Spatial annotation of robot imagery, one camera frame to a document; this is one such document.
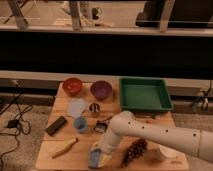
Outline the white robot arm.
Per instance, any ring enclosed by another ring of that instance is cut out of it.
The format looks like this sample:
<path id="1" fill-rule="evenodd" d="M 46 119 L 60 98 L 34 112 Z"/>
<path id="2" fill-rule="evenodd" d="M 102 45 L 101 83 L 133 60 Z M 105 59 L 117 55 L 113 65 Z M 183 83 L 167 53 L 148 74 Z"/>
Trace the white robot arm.
<path id="1" fill-rule="evenodd" d="M 137 121 L 130 111 L 112 117 L 107 131 L 92 145 L 90 168 L 102 168 L 111 159 L 124 136 L 148 141 L 213 163 L 213 132 Z"/>

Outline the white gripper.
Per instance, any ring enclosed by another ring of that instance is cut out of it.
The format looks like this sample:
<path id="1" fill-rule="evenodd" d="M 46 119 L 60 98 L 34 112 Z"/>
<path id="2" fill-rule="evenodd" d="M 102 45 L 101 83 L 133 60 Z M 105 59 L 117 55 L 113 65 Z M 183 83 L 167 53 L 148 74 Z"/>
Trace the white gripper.
<path id="1" fill-rule="evenodd" d="M 102 159 L 101 159 L 101 167 L 105 166 L 112 158 L 111 154 L 104 153 L 102 154 Z"/>

